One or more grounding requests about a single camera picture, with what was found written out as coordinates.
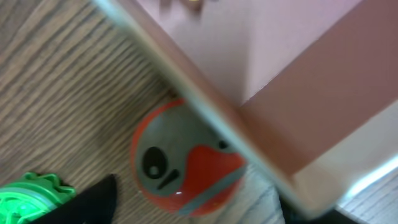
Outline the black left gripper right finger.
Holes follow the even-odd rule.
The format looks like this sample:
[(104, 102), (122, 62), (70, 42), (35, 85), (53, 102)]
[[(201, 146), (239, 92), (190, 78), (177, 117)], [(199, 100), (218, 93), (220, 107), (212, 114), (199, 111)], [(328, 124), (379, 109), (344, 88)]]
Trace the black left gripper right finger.
[(296, 213), (281, 196), (279, 196), (279, 202), (285, 224), (359, 224), (337, 210), (332, 210), (318, 218), (307, 220)]

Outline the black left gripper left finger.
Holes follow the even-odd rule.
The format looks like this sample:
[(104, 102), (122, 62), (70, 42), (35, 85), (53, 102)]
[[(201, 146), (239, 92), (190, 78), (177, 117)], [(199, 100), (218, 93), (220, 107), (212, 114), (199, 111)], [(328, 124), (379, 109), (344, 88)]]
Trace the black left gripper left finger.
[(118, 182), (110, 174), (31, 224), (111, 224), (117, 203)]

